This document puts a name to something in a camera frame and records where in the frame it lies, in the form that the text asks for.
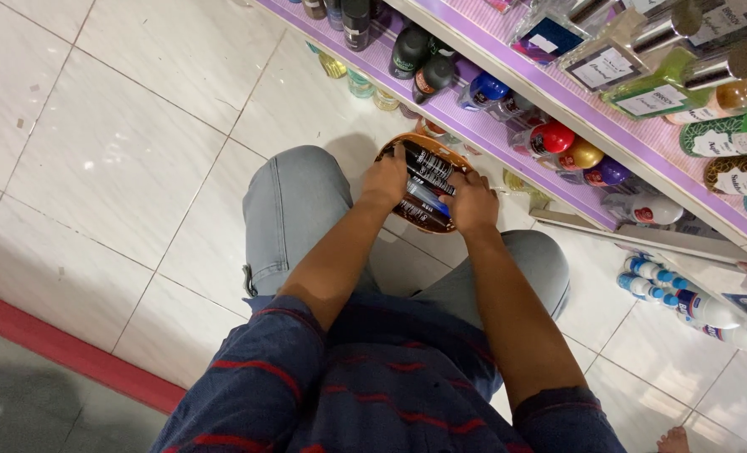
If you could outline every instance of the brown basket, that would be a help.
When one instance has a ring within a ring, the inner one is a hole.
[[[451,164],[452,168],[456,172],[468,173],[471,170],[471,164],[469,164],[469,161],[465,157],[462,157],[456,152],[446,148],[435,139],[430,139],[425,135],[419,135],[414,132],[399,134],[390,139],[390,141],[381,149],[381,151],[379,151],[379,155],[377,156],[376,160],[381,159],[385,154],[385,150],[392,147],[394,143],[403,140],[409,140],[413,143],[416,143],[421,148],[431,152],[432,154],[440,157],[443,160],[446,160]],[[454,223],[452,222],[449,222],[449,225],[446,226],[445,230],[440,230],[434,223],[430,223],[426,220],[420,220],[409,215],[407,212],[401,209],[401,206],[396,206],[395,208],[393,208],[393,213],[412,223],[416,228],[425,233],[446,234],[455,232],[457,230]]]

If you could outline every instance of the bare foot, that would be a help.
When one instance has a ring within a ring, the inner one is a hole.
[[[667,431],[667,435],[662,436],[656,445],[659,446],[659,453],[689,453],[687,430],[675,427]]]

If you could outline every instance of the blue cap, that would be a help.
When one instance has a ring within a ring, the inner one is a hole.
[[[668,282],[673,279],[673,273],[670,271],[659,271],[658,274],[656,274],[656,280]]]
[[[676,296],[673,296],[672,294],[665,294],[664,295],[664,305],[675,307],[678,306],[678,298]]]
[[[687,286],[689,286],[689,281],[685,278],[677,276],[673,279],[672,285],[675,289],[686,289]]]
[[[510,90],[506,84],[485,71],[471,81],[471,88],[478,90],[486,98],[493,100],[504,98]]]

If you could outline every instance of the store shelf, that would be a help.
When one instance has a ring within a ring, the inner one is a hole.
[[[387,71],[395,37],[401,30],[398,15],[392,15],[383,26],[377,24],[377,30],[373,33],[375,40],[367,49],[352,52],[344,45],[341,31],[331,29],[326,20],[309,18],[300,3],[290,3],[288,0],[256,1],[303,32],[332,57],[367,74],[376,85],[405,101],[410,109],[436,121],[476,148],[493,154],[511,171],[532,181],[553,197],[568,203],[584,219],[604,230],[613,231],[617,228],[617,221],[600,206],[605,191],[590,186],[570,185],[554,172],[541,167],[532,158],[511,151],[508,140],[513,131],[484,112],[470,112],[459,108],[456,104],[459,86],[445,90],[423,106],[416,106],[412,102],[413,82],[390,77]],[[480,71],[479,67],[465,59],[460,59],[457,66],[457,73],[463,81],[471,80]]]
[[[640,122],[625,118],[557,68],[541,69],[508,46],[516,23],[528,12],[525,5],[516,1],[502,16],[483,0],[386,1],[747,252],[743,198],[718,196],[703,186],[703,168],[709,159],[681,152],[679,127],[660,118]]]

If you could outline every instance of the jeans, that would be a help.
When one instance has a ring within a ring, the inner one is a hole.
[[[270,159],[253,175],[242,200],[248,294],[276,294],[292,269],[352,205],[348,181],[322,148],[300,146]],[[502,242],[556,319],[569,294],[569,266],[561,248],[533,230],[502,233]],[[369,264],[355,292],[379,292]],[[410,299],[482,328],[469,259]]]

